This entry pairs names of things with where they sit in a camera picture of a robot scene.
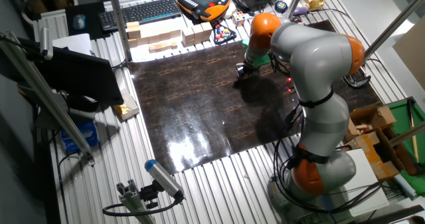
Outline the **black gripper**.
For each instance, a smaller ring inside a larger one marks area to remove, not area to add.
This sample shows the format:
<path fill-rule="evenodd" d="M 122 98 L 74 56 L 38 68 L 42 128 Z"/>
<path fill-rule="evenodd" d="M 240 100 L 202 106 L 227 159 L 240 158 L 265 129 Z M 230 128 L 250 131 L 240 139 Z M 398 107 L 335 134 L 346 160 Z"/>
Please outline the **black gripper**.
<path fill-rule="evenodd" d="M 236 63 L 237 80 L 247 80 L 256 69 L 249 64 L 244 62 Z"/>

